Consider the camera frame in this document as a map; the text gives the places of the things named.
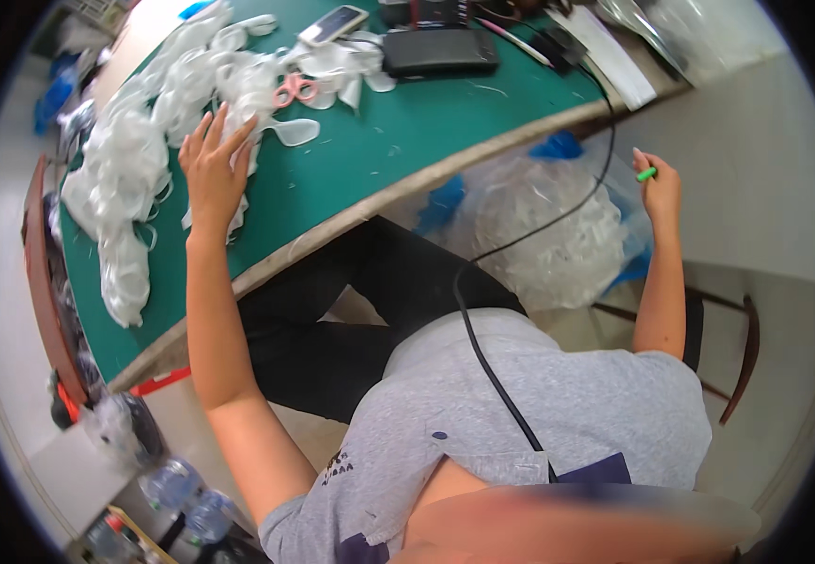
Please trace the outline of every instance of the chair leg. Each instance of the chair leg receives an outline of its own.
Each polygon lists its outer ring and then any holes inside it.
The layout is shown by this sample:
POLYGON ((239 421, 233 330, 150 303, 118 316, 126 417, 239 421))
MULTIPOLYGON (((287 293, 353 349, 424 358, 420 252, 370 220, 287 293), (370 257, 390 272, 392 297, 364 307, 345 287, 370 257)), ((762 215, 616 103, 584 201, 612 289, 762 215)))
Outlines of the chair leg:
POLYGON ((596 310, 602 310, 605 313, 610 313, 611 315, 616 315, 618 318, 636 322, 636 313, 633 311, 621 310, 620 308, 615 308, 614 306, 608 306, 603 303, 593 303, 592 307, 596 310))
POLYGON ((733 390, 733 395, 727 404, 727 409, 720 416, 720 424, 724 425, 736 409, 739 400, 745 392, 745 386, 752 377, 752 370, 758 361, 758 348, 761 345, 761 327, 758 323, 758 310, 755 309, 752 297, 748 294, 743 298, 745 314, 748 317, 748 333, 745 337, 745 353, 743 355, 743 366, 739 371, 737 387, 733 390))
POLYGON ((726 395, 725 393, 723 393, 722 391, 718 390, 717 388, 715 388, 715 387, 714 387, 714 386, 712 386, 711 384, 709 384, 709 383, 705 382, 704 380, 699 380, 699 382, 701 382, 701 389, 702 389, 702 390, 705 390, 705 391, 706 391, 706 392, 708 392, 708 393, 713 393, 713 394, 714 394, 714 395, 716 395, 718 398, 720 398, 720 399, 722 399, 722 400, 726 400, 727 402, 729 402, 729 400, 730 400, 730 396, 726 395))
POLYGON ((725 306, 730 308, 731 310, 736 311, 745 311, 745 307, 739 305, 734 301, 730 301, 729 299, 721 298, 720 296, 716 296, 714 294, 709 294, 704 290, 699 290, 698 288, 694 288, 691 286, 686 286, 686 294, 689 296, 695 296, 697 298, 704 299, 705 301, 710 301, 711 303, 716 303, 720 306, 725 306))

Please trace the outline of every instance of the wooden chair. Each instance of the wooden chair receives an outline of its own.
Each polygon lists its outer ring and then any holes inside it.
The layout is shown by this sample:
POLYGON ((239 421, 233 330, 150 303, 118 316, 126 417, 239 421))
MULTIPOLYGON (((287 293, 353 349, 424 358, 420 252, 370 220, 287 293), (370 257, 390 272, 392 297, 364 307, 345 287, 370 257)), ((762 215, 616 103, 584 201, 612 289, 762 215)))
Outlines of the wooden chair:
MULTIPOLYGON (((693 372, 699 368, 699 358, 701 356, 701 336, 705 327, 705 301, 716 303, 719 306, 729 308, 730 310, 741 311, 748 318, 748 333, 745 337, 745 353, 743 355, 742 368, 739 370, 739 379, 737 380, 737 387, 733 393, 727 395, 718 390, 715 386, 701 381, 701 387, 709 393, 713 393, 717 397, 727 401, 727 409, 720 416, 720 424, 725 425, 736 409, 740 398, 742 398, 745 386, 748 384, 749 378, 752 377, 752 370, 754 370, 754 363, 758 359, 758 348, 761 344, 761 333, 758 323, 758 310, 755 309, 752 298, 748 294, 743 296, 743 303, 739 305, 728 299, 720 298, 706 291, 698 290, 696 288, 686 287, 686 344, 683 349, 683 362, 687 367, 690 367, 693 372)), ((627 311, 614 306, 596 303, 592 305, 596 310, 610 313, 618 318, 628 321, 636 321, 636 313, 627 311)))
POLYGON ((25 245, 25 269, 29 276, 31 303, 38 320, 38 331, 44 342, 47 360, 56 371, 66 393, 76 405, 88 400, 85 384, 75 366, 75 351, 63 331, 56 299, 50 287, 50 269, 47 263, 47 244, 44 238, 44 172, 47 157, 38 158, 38 165, 31 177, 29 193, 25 198, 25 216, 21 235, 25 245))

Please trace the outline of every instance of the green work table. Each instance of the green work table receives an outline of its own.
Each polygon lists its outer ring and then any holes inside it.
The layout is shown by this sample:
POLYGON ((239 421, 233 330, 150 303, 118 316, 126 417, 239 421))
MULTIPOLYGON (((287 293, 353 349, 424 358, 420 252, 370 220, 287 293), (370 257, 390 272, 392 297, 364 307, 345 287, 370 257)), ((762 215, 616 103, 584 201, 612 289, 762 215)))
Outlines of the green work table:
MULTIPOLYGON (((274 14, 278 29, 248 44, 251 51, 271 52, 294 45, 300 30, 338 4, 238 0, 233 1, 233 20, 274 14)), ((353 4, 370 12, 370 30, 385 31, 374 14, 377 2, 353 4)), ((236 295, 253 290, 401 197, 435 188, 508 148, 607 113, 598 89, 582 74, 558 77, 514 45, 495 41, 502 63, 489 77, 401 80, 386 93, 364 85, 357 114, 340 101, 327 110, 295 103, 277 112, 279 121, 315 119, 321 131, 299 147, 283 146, 271 131, 264 134, 258 168, 245 191, 250 207, 244 227, 228 251, 236 295)), ((628 51, 659 95, 672 89, 672 81, 644 50, 637 56, 635 49, 628 51)), ((614 106, 621 107, 613 89, 605 87, 614 106)), ((158 240, 149 255, 150 298, 141 312, 141 327, 123 329, 109 316, 101 299, 96 242, 62 209, 65 262, 79 319, 112 390, 187 365, 187 231, 180 220, 188 197, 177 153, 169 151, 175 189, 150 222, 158 240)), ((81 165, 81 155, 73 164, 70 170, 81 165)))

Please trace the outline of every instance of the plastic water bottle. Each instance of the plastic water bottle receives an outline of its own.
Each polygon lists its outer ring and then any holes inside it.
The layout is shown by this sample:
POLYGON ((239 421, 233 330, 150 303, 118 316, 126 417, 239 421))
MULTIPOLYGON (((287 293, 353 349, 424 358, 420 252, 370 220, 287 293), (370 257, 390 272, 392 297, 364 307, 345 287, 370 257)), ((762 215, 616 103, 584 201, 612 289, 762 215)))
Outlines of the plastic water bottle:
POLYGON ((107 516, 86 535, 91 553, 105 564, 128 564, 140 554, 140 548, 120 534, 121 522, 118 521, 116 517, 107 516))
POLYGON ((233 525, 235 503, 216 490, 201 493, 197 505, 186 514, 186 527, 194 546, 213 544, 222 540, 233 525))
POLYGON ((163 468, 142 476, 139 485, 151 507, 178 511, 194 497, 201 475, 182 458, 171 457, 163 468))

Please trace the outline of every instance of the phone screen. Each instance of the phone screen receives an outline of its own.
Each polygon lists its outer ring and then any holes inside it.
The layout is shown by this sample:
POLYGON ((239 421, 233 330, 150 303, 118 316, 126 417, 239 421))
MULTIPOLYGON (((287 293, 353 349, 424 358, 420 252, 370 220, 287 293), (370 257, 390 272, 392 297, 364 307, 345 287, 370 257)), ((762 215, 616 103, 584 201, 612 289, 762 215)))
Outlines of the phone screen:
POLYGON ((309 39, 314 42, 320 43, 324 40, 330 39, 335 31, 345 27, 351 20, 360 17, 360 12, 349 8, 348 6, 339 6, 329 14, 314 23, 302 33, 304 39, 309 39))

